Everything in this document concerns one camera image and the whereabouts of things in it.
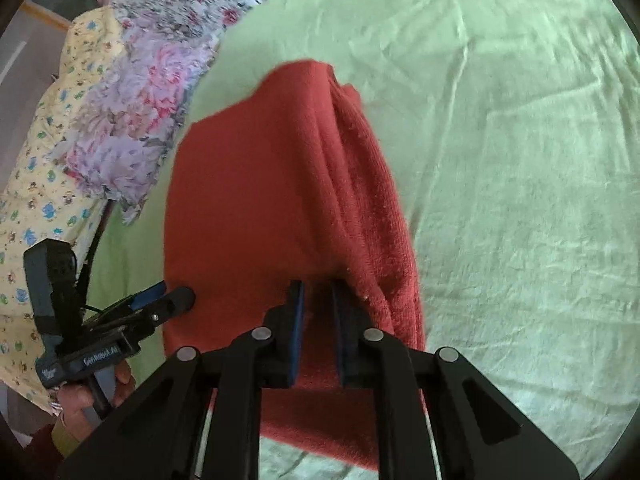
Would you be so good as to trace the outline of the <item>person's left hand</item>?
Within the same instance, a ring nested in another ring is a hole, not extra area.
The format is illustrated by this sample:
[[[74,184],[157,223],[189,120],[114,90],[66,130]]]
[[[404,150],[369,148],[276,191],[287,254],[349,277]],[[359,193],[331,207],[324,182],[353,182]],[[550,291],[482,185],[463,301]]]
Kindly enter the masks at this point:
[[[117,408],[136,388],[136,381],[126,361],[115,366],[115,380],[112,404]],[[86,408],[92,408],[93,402],[93,395],[85,386],[63,386],[58,390],[58,403],[62,408],[61,424],[76,441],[82,441],[92,433],[92,426],[84,411]]]

